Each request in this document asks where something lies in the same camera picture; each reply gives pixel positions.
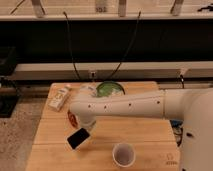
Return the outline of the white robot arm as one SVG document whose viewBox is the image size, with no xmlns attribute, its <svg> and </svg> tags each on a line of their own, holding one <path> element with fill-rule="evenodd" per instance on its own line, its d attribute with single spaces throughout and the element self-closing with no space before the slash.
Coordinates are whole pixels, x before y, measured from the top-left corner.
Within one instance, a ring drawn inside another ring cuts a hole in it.
<svg viewBox="0 0 213 171">
<path fill-rule="evenodd" d="M 80 89 L 70 112 L 83 128 L 95 116 L 165 118 L 183 121 L 180 171 L 213 171 L 213 88 L 165 89 L 116 97 L 94 97 Z"/>
</svg>

